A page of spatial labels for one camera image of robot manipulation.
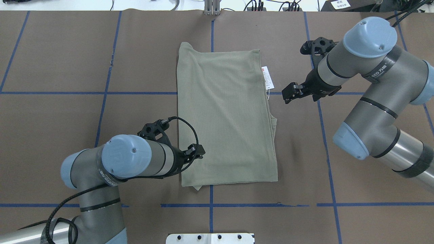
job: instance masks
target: gray-green fabric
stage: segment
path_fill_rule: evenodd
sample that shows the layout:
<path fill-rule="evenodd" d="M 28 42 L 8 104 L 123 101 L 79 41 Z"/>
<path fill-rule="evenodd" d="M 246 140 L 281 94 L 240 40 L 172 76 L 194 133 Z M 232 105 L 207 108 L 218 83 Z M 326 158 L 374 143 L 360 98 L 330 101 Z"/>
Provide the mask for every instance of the gray-green fabric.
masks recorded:
<path fill-rule="evenodd" d="M 199 53 L 179 49 L 178 116 L 191 123 L 206 154 L 182 172 L 182 186 L 277 181 L 274 134 L 259 50 Z M 179 146 L 194 143 L 179 123 Z"/>

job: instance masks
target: light blue joint cap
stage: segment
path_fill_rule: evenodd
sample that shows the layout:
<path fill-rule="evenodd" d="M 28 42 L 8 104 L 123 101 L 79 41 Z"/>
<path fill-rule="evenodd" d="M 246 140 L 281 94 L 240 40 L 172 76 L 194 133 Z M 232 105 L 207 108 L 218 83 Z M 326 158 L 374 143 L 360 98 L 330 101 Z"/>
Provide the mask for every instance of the light blue joint cap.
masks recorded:
<path fill-rule="evenodd" d="M 428 78 L 425 83 L 425 87 L 419 96 L 410 102 L 412 105 L 420 105 L 428 102 L 432 96 L 434 96 L 434 68 L 427 61 L 425 61 L 428 65 Z"/>
<path fill-rule="evenodd" d="M 362 19 L 343 39 L 344 47 L 362 58 L 377 58 L 386 55 L 395 46 L 398 35 L 390 23 L 380 17 Z"/>
<path fill-rule="evenodd" d="M 362 140 L 345 122 L 342 122 L 338 131 L 336 131 L 333 142 L 357 159 L 363 160 L 369 156 L 369 151 Z"/>
<path fill-rule="evenodd" d="M 142 173 L 151 162 L 149 143 L 136 135 L 115 135 L 102 149 L 102 165 L 116 177 L 133 177 Z"/>
<path fill-rule="evenodd" d="M 123 229 L 105 244 L 127 244 L 127 228 Z"/>
<path fill-rule="evenodd" d="M 71 169 L 72 165 L 80 153 L 86 151 L 87 149 L 76 152 L 63 160 L 62 166 L 60 167 L 60 177 L 62 178 L 65 185 L 71 189 L 77 189 L 71 181 Z"/>

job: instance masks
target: folded cloth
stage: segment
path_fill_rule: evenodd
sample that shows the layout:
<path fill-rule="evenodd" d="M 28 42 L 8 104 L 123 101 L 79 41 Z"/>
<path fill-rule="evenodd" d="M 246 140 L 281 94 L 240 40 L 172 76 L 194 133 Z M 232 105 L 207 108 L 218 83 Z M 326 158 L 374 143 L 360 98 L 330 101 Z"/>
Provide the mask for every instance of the folded cloth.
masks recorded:
<path fill-rule="evenodd" d="M 277 181 L 274 134 L 259 50 L 199 53 L 179 49 L 178 116 L 206 154 L 182 172 L 182 186 Z M 179 147 L 195 141 L 179 124 Z"/>

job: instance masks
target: clothing tag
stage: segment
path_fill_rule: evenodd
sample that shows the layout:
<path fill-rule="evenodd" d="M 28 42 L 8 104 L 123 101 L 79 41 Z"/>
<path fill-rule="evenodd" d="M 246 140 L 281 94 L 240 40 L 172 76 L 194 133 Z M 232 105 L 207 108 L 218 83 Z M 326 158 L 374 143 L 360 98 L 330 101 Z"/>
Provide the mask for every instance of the clothing tag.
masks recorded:
<path fill-rule="evenodd" d="M 262 67 L 262 74 L 264 74 L 265 79 L 265 89 L 270 90 L 274 89 L 273 81 L 271 80 L 270 73 L 268 72 L 268 67 Z"/>
<path fill-rule="evenodd" d="M 344 8 L 351 7 L 351 5 L 348 3 L 347 0 L 338 0 L 338 1 L 331 2 L 331 4 L 335 9 L 344 9 Z"/>

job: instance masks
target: white mounting bracket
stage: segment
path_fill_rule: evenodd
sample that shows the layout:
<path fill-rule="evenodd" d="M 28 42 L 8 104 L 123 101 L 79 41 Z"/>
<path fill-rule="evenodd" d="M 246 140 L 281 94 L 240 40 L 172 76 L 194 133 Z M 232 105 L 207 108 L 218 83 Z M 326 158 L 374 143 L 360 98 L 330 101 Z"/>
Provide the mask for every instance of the white mounting bracket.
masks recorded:
<path fill-rule="evenodd" d="M 220 15 L 220 0 L 205 0 L 205 15 Z"/>
<path fill-rule="evenodd" d="M 251 233 L 170 234 L 166 244 L 255 244 Z"/>

